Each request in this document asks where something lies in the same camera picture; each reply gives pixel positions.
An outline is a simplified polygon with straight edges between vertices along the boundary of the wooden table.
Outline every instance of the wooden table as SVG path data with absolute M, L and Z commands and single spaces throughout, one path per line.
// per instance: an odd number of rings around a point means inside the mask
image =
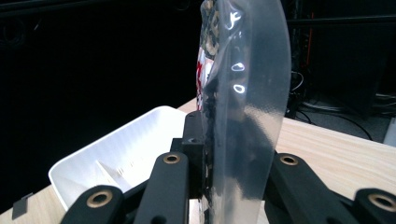
M 179 109 L 195 110 L 195 100 Z M 355 136 L 284 119 L 276 146 L 304 159 L 327 187 L 349 199 L 361 188 L 378 188 L 396 194 L 396 147 Z M 0 216 L 0 223 L 59 223 L 65 211 L 52 186 L 28 200 L 28 213 L 11 220 L 12 208 Z M 260 223 L 266 223 L 261 212 Z

